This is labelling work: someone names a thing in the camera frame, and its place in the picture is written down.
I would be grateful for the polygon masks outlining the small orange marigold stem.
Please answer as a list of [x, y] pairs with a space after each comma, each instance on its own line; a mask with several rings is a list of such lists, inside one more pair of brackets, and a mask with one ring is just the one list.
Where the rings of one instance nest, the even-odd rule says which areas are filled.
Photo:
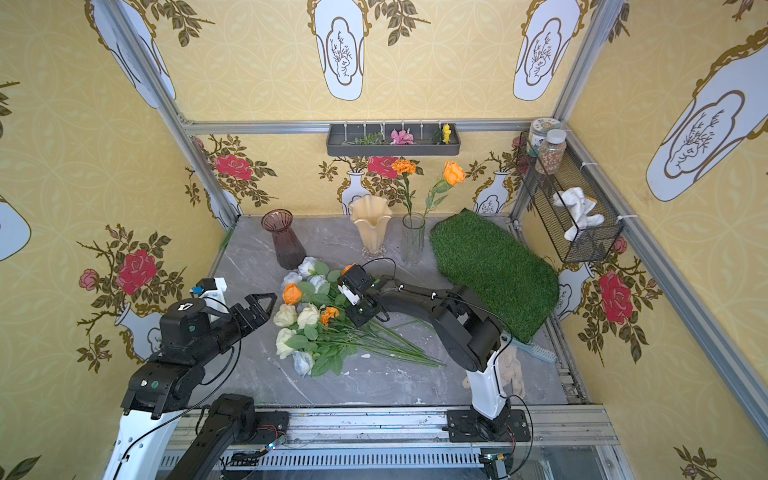
[[347, 357], [357, 353], [428, 367], [444, 366], [443, 362], [429, 356], [421, 347], [377, 320], [358, 327], [335, 307], [322, 311], [317, 328], [316, 360], [325, 360], [328, 369], [332, 366], [341, 367]]

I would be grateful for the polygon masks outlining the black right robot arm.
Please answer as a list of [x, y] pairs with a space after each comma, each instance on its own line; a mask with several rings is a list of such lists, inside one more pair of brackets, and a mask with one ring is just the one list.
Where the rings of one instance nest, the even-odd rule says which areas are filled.
[[357, 327], [375, 318], [402, 313], [435, 330], [449, 357], [467, 374], [471, 406], [446, 413], [444, 430], [453, 443], [530, 442], [528, 410], [513, 409], [503, 393], [497, 361], [510, 342], [502, 322], [468, 287], [432, 290], [404, 283], [392, 275], [374, 277], [354, 264], [337, 281], [350, 301], [346, 314]]

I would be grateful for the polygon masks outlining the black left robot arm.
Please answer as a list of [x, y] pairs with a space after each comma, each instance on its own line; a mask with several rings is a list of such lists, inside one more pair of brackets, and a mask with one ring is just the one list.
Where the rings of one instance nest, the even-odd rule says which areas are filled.
[[[133, 374], [122, 400], [123, 416], [107, 479], [152, 479], [181, 418], [194, 410], [190, 398], [204, 382], [205, 367], [232, 351], [271, 317], [273, 293], [246, 296], [244, 305], [226, 306], [215, 298], [197, 296], [172, 304], [160, 319], [158, 352]], [[172, 479], [205, 479], [233, 444], [257, 446], [244, 454], [248, 463], [280, 445], [287, 434], [285, 411], [257, 412], [249, 396], [209, 395], [205, 423], [173, 467]]]

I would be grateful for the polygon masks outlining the orange rose stem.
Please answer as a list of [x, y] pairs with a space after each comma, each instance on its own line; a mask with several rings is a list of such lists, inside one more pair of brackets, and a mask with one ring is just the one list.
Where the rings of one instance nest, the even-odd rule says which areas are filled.
[[[309, 294], [302, 291], [299, 285], [289, 285], [282, 293], [283, 304], [291, 304], [296, 307], [298, 314], [304, 308], [306, 304], [315, 305], [321, 313], [328, 307], [335, 307], [341, 311], [342, 302], [339, 300], [332, 300], [328, 296]], [[310, 352], [314, 356], [315, 364], [310, 375], [321, 376], [327, 372], [333, 372], [340, 374], [341, 367], [332, 366], [330, 369], [327, 367], [327, 362], [323, 359], [316, 360], [316, 351], [318, 350], [315, 340], [318, 338], [317, 324], [314, 327], [306, 327], [305, 329], [299, 329], [297, 322], [290, 327], [296, 331], [296, 335], [288, 342], [288, 344], [295, 349], [295, 351]]]
[[385, 326], [391, 313], [406, 314], [420, 322], [432, 322], [434, 304], [430, 294], [424, 289], [404, 284], [394, 275], [372, 276], [364, 269], [365, 266], [366, 264], [349, 265], [341, 273], [337, 284], [339, 291], [350, 303], [345, 308], [346, 316], [357, 329], [369, 337], [369, 349], [375, 349], [380, 351], [380, 355], [384, 355], [383, 345], [372, 345], [374, 336], [383, 335], [384, 339], [380, 340], [380, 343], [390, 343], [388, 356], [410, 363], [442, 366], [442, 362], [428, 356], [422, 348]]
[[428, 190], [425, 199], [425, 207], [423, 212], [419, 215], [418, 219], [420, 223], [416, 229], [415, 235], [415, 254], [420, 256], [425, 244], [425, 229], [426, 229], [426, 217], [436, 209], [436, 207], [443, 202], [450, 190], [456, 185], [463, 183], [466, 179], [466, 174], [463, 168], [456, 162], [447, 161], [444, 165], [442, 176], [435, 182], [435, 184]]

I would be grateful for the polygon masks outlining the orange marigold flower stem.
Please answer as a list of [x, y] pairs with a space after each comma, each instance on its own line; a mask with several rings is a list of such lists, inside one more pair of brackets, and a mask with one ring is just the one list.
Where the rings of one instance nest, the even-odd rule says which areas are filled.
[[416, 165], [409, 160], [400, 158], [393, 163], [392, 167], [396, 172], [397, 194], [402, 198], [406, 215], [412, 214], [415, 193], [411, 191], [409, 176], [416, 173]]

